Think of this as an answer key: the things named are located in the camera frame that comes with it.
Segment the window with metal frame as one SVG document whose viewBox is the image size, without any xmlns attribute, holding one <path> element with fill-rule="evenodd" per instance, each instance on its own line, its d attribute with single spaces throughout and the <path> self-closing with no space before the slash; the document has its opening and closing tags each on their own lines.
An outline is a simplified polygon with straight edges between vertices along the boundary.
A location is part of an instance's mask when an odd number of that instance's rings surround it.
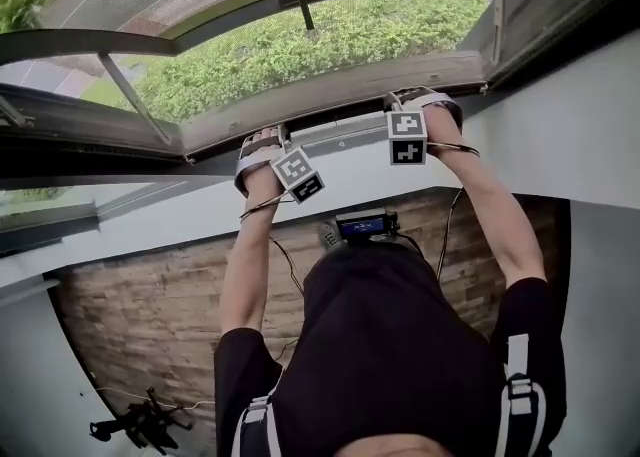
<svg viewBox="0 0 640 457">
<path fill-rule="evenodd" d="M 0 36 L 48 27 L 56 0 L 0 0 Z M 0 176 L 87 161 L 161 168 L 205 142 L 201 113 L 323 73 L 456 49 L 492 0 L 336 0 L 180 57 L 80 55 L 0 65 Z"/>
</svg>

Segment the person's right forearm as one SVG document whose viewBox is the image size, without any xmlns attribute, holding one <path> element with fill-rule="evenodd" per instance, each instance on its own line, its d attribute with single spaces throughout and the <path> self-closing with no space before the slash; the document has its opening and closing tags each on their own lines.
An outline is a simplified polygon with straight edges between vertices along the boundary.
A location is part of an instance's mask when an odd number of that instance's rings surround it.
<svg viewBox="0 0 640 457">
<path fill-rule="evenodd" d="M 543 255 L 532 225 L 512 193 L 476 154 L 457 147 L 437 152 L 460 181 L 473 206 L 506 285 L 546 278 Z"/>
</svg>

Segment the small black monitor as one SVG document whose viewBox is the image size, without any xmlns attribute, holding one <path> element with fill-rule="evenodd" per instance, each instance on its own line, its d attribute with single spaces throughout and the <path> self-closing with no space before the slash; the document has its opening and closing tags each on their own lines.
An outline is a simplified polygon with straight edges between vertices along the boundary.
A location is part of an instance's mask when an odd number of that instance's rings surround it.
<svg viewBox="0 0 640 457">
<path fill-rule="evenodd" d="M 399 229 L 397 213 L 385 208 L 338 214 L 335 222 L 341 238 L 347 242 L 390 236 Z"/>
</svg>

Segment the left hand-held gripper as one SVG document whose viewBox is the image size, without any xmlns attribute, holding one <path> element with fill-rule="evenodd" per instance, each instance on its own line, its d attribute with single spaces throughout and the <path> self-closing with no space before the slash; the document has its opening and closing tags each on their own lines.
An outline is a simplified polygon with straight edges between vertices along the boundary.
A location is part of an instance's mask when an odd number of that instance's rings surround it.
<svg viewBox="0 0 640 457">
<path fill-rule="evenodd" d="M 270 137 L 254 142 L 246 137 L 240 148 L 234 184 L 247 198 L 245 175 L 264 166 L 269 166 L 277 177 L 283 191 L 292 195 L 297 204 L 302 204 L 324 188 L 319 172 L 314 168 L 304 149 L 294 147 L 290 132 L 284 125 L 272 127 Z"/>
</svg>

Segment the black tripod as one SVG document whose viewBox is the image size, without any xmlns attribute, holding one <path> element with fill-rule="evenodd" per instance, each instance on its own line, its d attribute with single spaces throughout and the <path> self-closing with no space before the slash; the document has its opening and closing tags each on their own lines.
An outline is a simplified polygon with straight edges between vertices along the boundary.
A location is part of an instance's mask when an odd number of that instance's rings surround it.
<svg viewBox="0 0 640 457">
<path fill-rule="evenodd" d="M 126 393 L 126 396 L 137 397 Z M 161 404 L 155 395 L 155 389 L 146 390 L 145 397 L 137 397 L 141 403 L 131 403 L 125 414 L 116 415 L 113 420 L 91 422 L 90 436 L 101 442 L 109 442 L 113 434 L 124 432 L 137 448 L 151 445 L 162 457 L 168 455 L 168 450 L 177 450 L 178 442 L 170 435 L 171 426 L 184 431 L 193 430 L 192 422 L 182 423 L 174 417 L 177 412 L 185 408 L 178 405 Z"/>
</svg>

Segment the person in black shirt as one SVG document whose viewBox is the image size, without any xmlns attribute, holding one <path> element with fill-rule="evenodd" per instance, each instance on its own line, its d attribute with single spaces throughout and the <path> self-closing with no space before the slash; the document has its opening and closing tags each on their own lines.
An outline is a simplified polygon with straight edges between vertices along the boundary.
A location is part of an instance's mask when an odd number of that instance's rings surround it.
<svg viewBox="0 0 640 457">
<path fill-rule="evenodd" d="M 333 457 L 363 438 L 413 434 L 455 457 L 494 457 L 508 339 L 529 338 L 531 379 L 544 390 L 541 445 L 567 412 L 561 328 L 551 287 L 509 286 L 490 337 L 465 323 L 416 252 L 397 244 L 332 251 L 305 282 L 304 323 L 291 361 L 262 334 L 225 333 L 214 354 L 218 457 L 231 457 L 242 411 L 272 398 L 282 457 Z"/>
</svg>

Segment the person's right hand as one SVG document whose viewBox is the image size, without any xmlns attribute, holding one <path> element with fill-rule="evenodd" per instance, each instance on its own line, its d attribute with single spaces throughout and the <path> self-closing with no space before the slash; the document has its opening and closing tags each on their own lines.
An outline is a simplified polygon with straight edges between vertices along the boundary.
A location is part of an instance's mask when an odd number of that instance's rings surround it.
<svg viewBox="0 0 640 457">
<path fill-rule="evenodd" d="M 423 108 L 423 116 L 428 140 L 431 143 L 465 145 L 453 116 L 446 108 L 434 104 L 427 105 Z M 441 146 L 431 146 L 429 153 L 436 156 L 443 163 L 461 154 L 459 150 Z"/>
</svg>

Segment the person's left forearm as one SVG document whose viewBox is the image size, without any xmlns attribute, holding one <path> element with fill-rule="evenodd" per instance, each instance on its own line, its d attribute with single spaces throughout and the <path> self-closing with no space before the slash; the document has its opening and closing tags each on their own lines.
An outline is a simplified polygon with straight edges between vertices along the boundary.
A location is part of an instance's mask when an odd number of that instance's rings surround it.
<svg viewBox="0 0 640 457">
<path fill-rule="evenodd" d="M 220 328 L 260 331 L 268 294 L 269 245 L 275 199 L 246 209 L 231 250 L 220 294 Z"/>
</svg>

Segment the person's grey shoe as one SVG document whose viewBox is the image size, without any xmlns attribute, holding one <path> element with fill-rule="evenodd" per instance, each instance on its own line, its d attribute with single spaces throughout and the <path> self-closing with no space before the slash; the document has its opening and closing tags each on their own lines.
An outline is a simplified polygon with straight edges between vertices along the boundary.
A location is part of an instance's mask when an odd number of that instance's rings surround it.
<svg viewBox="0 0 640 457">
<path fill-rule="evenodd" d="M 343 243 L 337 226 L 329 221 L 323 221 L 318 225 L 317 235 L 321 245 L 326 251 L 336 249 Z"/>
</svg>

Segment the black framed open window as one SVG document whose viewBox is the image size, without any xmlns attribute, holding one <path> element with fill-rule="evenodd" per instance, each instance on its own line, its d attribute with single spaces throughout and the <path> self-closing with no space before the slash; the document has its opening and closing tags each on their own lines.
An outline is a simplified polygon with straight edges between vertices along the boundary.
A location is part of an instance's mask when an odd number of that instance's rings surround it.
<svg viewBox="0 0 640 457">
<path fill-rule="evenodd" d="M 309 0 L 327 2 L 336 0 Z M 56 56 L 175 60 L 297 0 L 55 0 L 42 31 L 0 37 L 0 68 Z M 454 180 L 382 159 L 364 113 L 386 89 L 428 82 L 463 101 L 469 135 L 519 193 L 640 210 L 640 0 L 494 0 L 457 53 L 350 66 L 200 114 L 183 126 L 35 88 L 0 86 L 0 186 L 226 181 L 249 130 L 290 120 L 342 180 L 337 203 Z"/>
</svg>

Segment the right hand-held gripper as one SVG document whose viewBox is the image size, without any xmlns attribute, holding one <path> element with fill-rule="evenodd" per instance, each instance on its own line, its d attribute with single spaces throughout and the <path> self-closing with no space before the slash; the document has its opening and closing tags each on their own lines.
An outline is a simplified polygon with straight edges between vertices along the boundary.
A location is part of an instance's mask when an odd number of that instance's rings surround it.
<svg viewBox="0 0 640 457">
<path fill-rule="evenodd" d="M 423 108 L 428 105 L 446 108 L 462 129 L 462 108 L 449 95 L 425 86 L 404 88 L 390 93 L 391 106 L 385 111 L 390 163 L 424 165 L 427 155 L 428 131 Z"/>
</svg>

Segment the open glass window sash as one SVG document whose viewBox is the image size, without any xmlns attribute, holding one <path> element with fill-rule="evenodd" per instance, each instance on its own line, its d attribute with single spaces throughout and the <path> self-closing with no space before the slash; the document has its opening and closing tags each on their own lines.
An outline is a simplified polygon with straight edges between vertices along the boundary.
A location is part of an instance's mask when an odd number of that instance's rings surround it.
<svg viewBox="0 0 640 457">
<path fill-rule="evenodd" d="M 309 14 L 336 0 L 56 0 L 42 30 L 0 36 L 0 65 L 80 55 L 180 57 L 232 30 L 290 10 Z M 305 118 L 423 83 L 458 96 L 484 83 L 475 51 L 422 53 L 378 66 L 264 90 L 197 116 L 193 129 L 205 142 L 224 142 L 261 124 Z"/>
</svg>

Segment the person's left hand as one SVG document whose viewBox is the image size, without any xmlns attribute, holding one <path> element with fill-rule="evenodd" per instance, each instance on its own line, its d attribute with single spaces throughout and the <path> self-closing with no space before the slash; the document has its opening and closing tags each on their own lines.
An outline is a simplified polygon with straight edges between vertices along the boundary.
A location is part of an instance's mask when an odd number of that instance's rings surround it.
<svg viewBox="0 0 640 457">
<path fill-rule="evenodd" d="M 255 162 L 242 173 L 244 186 L 247 192 L 245 208 L 253 208 L 256 205 L 266 203 L 283 194 L 283 186 L 272 170 L 269 162 L 276 152 L 281 152 L 279 143 L 267 145 L 266 141 L 279 136 L 277 127 L 264 128 L 252 136 L 251 144 L 256 149 L 249 155 Z"/>
</svg>

